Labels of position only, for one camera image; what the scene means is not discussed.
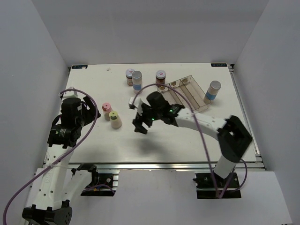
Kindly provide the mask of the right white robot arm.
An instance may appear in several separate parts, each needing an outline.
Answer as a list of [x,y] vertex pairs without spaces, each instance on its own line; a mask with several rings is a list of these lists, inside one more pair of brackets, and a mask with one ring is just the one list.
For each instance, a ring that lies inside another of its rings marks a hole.
[[201,113],[193,113],[180,104],[170,104],[163,95],[157,91],[147,96],[147,103],[139,97],[129,100],[129,108],[136,110],[133,119],[135,132],[146,134],[148,127],[156,120],[180,128],[202,131],[218,141],[221,157],[213,169],[212,183],[217,187],[224,186],[229,181],[229,174],[240,162],[253,138],[236,116],[228,119],[213,118]]

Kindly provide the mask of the pink cap spice bottle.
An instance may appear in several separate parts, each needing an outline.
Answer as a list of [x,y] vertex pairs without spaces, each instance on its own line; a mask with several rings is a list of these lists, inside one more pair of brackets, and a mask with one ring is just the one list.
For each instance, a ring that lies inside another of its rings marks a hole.
[[110,120],[109,113],[113,110],[111,107],[111,104],[108,102],[103,103],[102,110],[103,110],[103,115],[104,115],[105,120],[109,121]]

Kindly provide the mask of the yellow cap spice bottle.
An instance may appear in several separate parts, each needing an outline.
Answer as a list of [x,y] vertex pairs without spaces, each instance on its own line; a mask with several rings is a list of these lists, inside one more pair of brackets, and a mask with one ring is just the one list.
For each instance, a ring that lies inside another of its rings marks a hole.
[[119,129],[122,126],[122,121],[117,111],[111,111],[109,117],[112,128]]

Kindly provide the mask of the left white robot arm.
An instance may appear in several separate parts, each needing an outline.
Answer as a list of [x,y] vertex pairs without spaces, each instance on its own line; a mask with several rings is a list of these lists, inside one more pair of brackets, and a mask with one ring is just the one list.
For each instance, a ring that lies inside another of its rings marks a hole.
[[60,114],[53,120],[45,169],[39,174],[41,185],[31,206],[25,207],[22,218],[32,225],[68,225],[72,217],[72,198],[87,185],[94,187],[99,175],[93,171],[75,174],[74,181],[64,187],[68,164],[74,150],[83,142],[82,128],[94,126],[101,116],[96,102],[67,97],[62,100]]

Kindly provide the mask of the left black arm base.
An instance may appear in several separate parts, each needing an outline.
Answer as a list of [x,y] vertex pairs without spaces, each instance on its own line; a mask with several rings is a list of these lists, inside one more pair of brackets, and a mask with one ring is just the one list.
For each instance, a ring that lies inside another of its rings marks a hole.
[[81,196],[114,196],[117,187],[114,184],[115,174],[99,173],[96,165],[85,163],[71,169],[72,177],[79,171],[87,171],[89,173],[88,181],[90,181],[81,192]]

